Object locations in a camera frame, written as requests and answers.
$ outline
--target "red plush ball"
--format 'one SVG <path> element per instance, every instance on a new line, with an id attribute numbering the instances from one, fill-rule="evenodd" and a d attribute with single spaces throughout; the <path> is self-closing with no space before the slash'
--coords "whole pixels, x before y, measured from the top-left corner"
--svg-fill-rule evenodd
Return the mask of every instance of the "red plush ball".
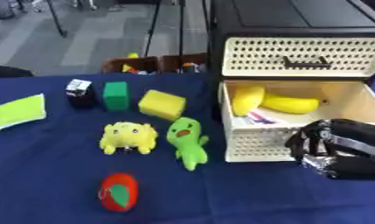
<path id="1" fill-rule="evenodd" d="M 114 173 L 101 183 L 99 198 L 101 204 L 113 212 L 126 212 L 131 209 L 138 197 L 138 184 L 127 173 Z"/>

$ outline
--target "yellow toy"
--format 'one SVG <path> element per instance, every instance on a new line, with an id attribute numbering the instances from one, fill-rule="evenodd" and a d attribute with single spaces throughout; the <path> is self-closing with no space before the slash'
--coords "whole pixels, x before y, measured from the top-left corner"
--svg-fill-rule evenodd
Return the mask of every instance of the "yellow toy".
<path id="1" fill-rule="evenodd" d="M 266 93 L 261 106 L 290 114 L 308 114 L 319 107 L 319 100 L 290 98 Z"/>
<path id="2" fill-rule="evenodd" d="M 260 106 L 264 95 L 264 87 L 237 87 L 232 100 L 233 113 L 236 116 L 247 116 L 251 109 L 256 109 Z"/>
<path id="3" fill-rule="evenodd" d="M 183 97 L 151 89 L 140 100 L 138 107 L 145 115 L 175 121 L 182 115 L 185 103 Z"/>
<path id="4" fill-rule="evenodd" d="M 104 129 L 100 147 L 107 155 L 115 153 L 116 148 L 138 147 L 141 154 L 149 154 L 156 147 L 157 132 L 150 124 L 133 122 L 117 122 Z"/>
<path id="5" fill-rule="evenodd" d="M 136 52 L 131 52 L 128 54 L 128 59 L 138 59 L 138 58 L 139 58 L 139 55 Z M 131 69 L 134 69 L 134 68 L 129 65 L 123 65 L 122 72 L 126 73 Z"/>

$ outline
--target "yellow sponge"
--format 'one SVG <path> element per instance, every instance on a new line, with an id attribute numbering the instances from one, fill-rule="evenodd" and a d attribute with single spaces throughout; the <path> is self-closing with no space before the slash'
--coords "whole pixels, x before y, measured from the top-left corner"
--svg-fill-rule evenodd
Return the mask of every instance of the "yellow sponge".
<path id="1" fill-rule="evenodd" d="M 186 100 L 183 97 L 151 89 L 141 99 L 138 107 L 145 115 L 159 116 L 174 121 L 182 115 L 185 103 Z"/>

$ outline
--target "floor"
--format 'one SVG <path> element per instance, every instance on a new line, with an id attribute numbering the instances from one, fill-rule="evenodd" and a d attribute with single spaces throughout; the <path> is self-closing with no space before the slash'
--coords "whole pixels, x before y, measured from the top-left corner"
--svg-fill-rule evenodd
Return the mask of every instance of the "floor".
<path id="1" fill-rule="evenodd" d="M 112 1 L 98 1 L 96 11 L 77 10 L 71 2 L 54 0 L 67 38 L 58 35 L 45 3 L 42 13 L 26 7 L 28 13 L 0 21 L 0 65 L 21 67 L 35 75 L 96 74 L 101 63 L 128 53 L 142 55 L 153 5 L 126 5 L 118 12 L 108 11 Z M 186 1 L 184 53 L 201 53 L 206 33 L 201 0 Z M 178 52 L 179 10 L 165 1 L 149 55 Z"/>

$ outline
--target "yellow banana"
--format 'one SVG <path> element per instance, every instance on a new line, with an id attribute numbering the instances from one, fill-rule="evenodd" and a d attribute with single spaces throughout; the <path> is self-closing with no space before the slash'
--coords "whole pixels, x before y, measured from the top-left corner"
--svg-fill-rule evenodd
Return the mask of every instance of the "yellow banana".
<path id="1" fill-rule="evenodd" d="M 237 87 L 232 101 L 233 113 L 236 116 L 247 116 L 248 111 L 260 106 L 264 95 L 263 87 Z"/>
<path id="2" fill-rule="evenodd" d="M 261 106 L 290 114 L 308 114 L 319 107 L 319 100 L 266 93 Z"/>

